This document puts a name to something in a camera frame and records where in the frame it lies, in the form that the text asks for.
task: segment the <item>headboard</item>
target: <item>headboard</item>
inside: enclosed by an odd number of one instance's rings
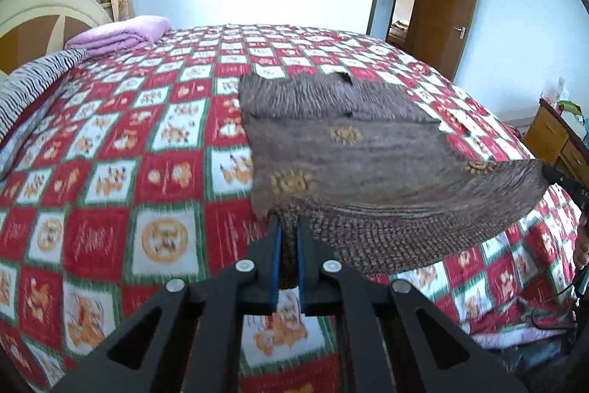
[[[0,77],[109,22],[95,0],[0,0]]]

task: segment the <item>checkered bedspread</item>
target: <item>checkered bedspread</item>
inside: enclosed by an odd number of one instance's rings
[[[248,202],[252,164],[239,77],[300,72],[407,88],[473,159],[530,154],[496,117],[413,57],[368,36],[293,26],[197,27],[70,73],[0,190],[0,340],[45,391],[168,278],[203,280],[264,233]],[[572,279],[579,212],[551,187],[506,232],[409,279],[486,347],[541,338],[531,307]],[[376,281],[390,281],[388,277]],[[571,301],[543,305],[543,321]],[[331,392],[338,380],[328,318],[248,317],[241,391]]]

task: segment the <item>pink blanket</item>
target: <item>pink blanket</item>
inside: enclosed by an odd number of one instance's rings
[[[101,57],[155,42],[171,28],[165,17],[138,15],[82,32],[66,42],[66,49],[86,49],[88,57]]]

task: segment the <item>silver screw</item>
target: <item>silver screw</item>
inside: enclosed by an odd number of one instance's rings
[[[412,285],[407,280],[395,280],[392,287],[397,293],[409,293]]]
[[[255,263],[253,263],[251,260],[248,259],[243,259],[240,260],[239,262],[237,262],[235,264],[235,268],[237,271],[243,272],[243,273],[247,273],[249,271],[252,271],[255,267]]]
[[[323,262],[323,269],[328,273],[337,273],[342,269],[342,264],[337,260],[327,260]]]
[[[172,280],[166,283],[166,290],[171,293],[181,292],[185,285],[184,280],[181,278],[172,278]]]

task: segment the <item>open door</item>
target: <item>open door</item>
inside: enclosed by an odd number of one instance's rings
[[[405,51],[453,80],[476,0],[415,0]]]

